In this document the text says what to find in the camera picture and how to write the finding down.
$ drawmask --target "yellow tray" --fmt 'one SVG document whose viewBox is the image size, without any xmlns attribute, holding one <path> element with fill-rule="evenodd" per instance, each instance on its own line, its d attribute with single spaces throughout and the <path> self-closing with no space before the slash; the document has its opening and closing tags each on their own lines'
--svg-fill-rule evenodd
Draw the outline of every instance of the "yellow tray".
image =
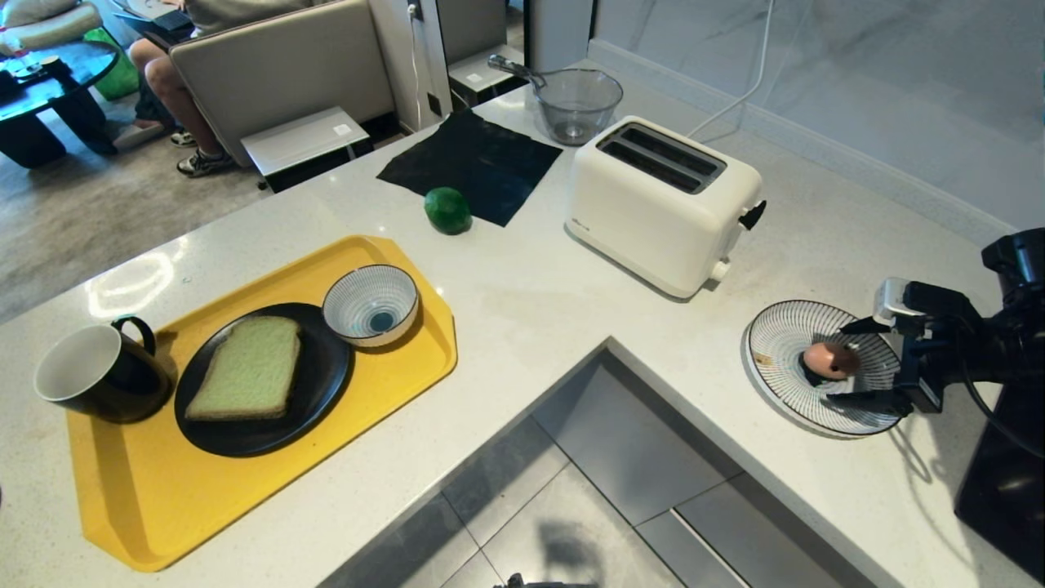
<svg viewBox="0 0 1045 588">
<path fill-rule="evenodd" d="M 320 306 L 339 277 L 375 262 L 414 277 L 420 330 L 393 351 L 356 352 L 338 405 L 287 447 L 247 458 L 206 453 L 182 437 L 172 400 L 133 425 L 69 411 L 84 536 L 134 569 L 163 569 L 452 372 L 457 342 L 449 307 L 395 242 L 371 236 L 334 242 L 182 317 L 157 333 L 157 357 L 180 374 L 228 323 L 279 303 Z"/>
</svg>

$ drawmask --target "bread slice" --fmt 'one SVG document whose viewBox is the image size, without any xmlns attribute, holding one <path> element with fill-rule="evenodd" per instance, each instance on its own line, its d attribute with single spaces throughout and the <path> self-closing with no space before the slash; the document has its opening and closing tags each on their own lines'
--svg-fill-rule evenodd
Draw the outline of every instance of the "bread slice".
<svg viewBox="0 0 1045 588">
<path fill-rule="evenodd" d="M 294 321 L 277 316 L 249 319 L 233 327 L 214 352 L 185 418 L 238 421 L 286 415 L 301 353 L 300 331 Z"/>
</svg>

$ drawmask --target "egg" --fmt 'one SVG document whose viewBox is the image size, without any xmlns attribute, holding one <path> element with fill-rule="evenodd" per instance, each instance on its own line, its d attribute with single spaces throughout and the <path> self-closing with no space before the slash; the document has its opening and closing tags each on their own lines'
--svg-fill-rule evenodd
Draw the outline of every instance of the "egg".
<svg viewBox="0 0 1045 588">
<path fill-rule="evenodd" d="M 811 372 L 829 380 L 844 380 L 860 371 L 860 356 L 841 344 L 813 344 L 802 360 Z"/>
</svg>

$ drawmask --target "green fruit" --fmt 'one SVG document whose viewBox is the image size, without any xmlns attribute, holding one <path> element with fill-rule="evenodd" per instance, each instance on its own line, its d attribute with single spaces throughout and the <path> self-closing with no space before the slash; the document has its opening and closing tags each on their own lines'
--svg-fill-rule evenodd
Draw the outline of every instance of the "green fruit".
<svg viewBox="0 0 1045 588">
<path fill-rule="evenodd" d="M 428 190 L 424 194 L 424 213 L 436 230 L 442 233 L 458 234 L 471 227 L 468 201 L 454 188 L 438 187 Z"/>
</svg>

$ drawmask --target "white toaster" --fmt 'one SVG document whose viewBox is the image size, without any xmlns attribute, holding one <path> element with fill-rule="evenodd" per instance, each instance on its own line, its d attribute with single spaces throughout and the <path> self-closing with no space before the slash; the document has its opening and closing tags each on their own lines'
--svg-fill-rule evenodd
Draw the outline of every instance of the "white toaster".
<svg viewBox="0 0 1045 588">
<path fill-rule="evenodd" d="M 721 281 L 762 216 L 750 165 L 635 116 L 577 149 L 566 229 L 672 297 Z"/>
</svg>

